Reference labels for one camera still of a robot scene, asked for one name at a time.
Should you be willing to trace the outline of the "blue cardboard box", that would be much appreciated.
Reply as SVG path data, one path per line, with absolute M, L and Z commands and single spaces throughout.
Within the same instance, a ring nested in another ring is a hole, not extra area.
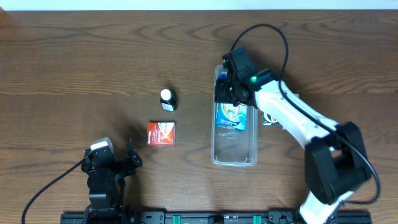
M 234 106 L 231 103 L 216 103 L 215 126 L 237 131 L 246 131 L 248 128 L 248 107 Z

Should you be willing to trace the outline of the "red medicine box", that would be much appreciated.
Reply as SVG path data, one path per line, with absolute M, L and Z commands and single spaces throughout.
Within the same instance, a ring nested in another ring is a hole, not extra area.
M 147 144 L 149 146 L 174 146 L 174 122 L 149 122 L 147 124 Z

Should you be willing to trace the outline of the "green round-logo box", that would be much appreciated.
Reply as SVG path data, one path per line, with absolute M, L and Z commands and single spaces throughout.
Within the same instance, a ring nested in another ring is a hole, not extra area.
M 271 115 L 262 112 L 262 125 L 263 126 L 280 126 L 280 123 Z

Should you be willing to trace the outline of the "dark bottle white cap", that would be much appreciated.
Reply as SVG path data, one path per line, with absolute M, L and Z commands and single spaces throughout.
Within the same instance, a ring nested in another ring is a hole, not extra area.
M 175 93 L 165 88 L 160 92 L 160 104 L 166 111 L 175 111 L 177 109 L 177 100 Z

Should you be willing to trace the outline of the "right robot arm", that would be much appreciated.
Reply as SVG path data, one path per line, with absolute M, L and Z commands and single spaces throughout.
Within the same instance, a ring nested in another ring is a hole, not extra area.
M 215 70 L 211 159 L 222 166 L 257 162 L 257 114 L 274 117 L 304 148 L 306 201 L 296 211 L 240 213 L 237 223 L 370 223 L 368 212 L 342 211 L 363 183 L 376 176 L 368 161 L 361 131 L 339 124 L 293 94 L 268 69 Z

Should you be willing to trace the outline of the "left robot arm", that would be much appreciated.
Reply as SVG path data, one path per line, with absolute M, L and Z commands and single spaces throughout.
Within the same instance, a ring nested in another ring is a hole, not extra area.
M 136 173 L 142 159 L 131 139 L 126 143 L 127 157 L 116 160 L 110 138 L 102 138 L 85 150 L 81 170 L 88 174 L 89 222 L 122 223 L 128 220 L 125 208 L 125 178 Z

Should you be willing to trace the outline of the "clear plastic container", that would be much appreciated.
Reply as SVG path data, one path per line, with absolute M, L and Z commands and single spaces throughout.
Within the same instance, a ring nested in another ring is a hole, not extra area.
M 215 126 L 213 102 L 211 160 L 219 166 L 247 167 L 257 163 L 257 109 L 248 107 L 248 128 L 237 131 Z

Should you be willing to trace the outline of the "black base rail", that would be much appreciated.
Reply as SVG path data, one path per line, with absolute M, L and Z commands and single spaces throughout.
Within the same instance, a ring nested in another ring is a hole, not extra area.
M 299 224 L 304 223 L 295 212 L 271 210 L 266 213 L 169 213 L 142 212 L 130 219 L 95 218 L 83 213 L 63 214 L 61 224 L 81 223 L 145 223 L 145 224 Z

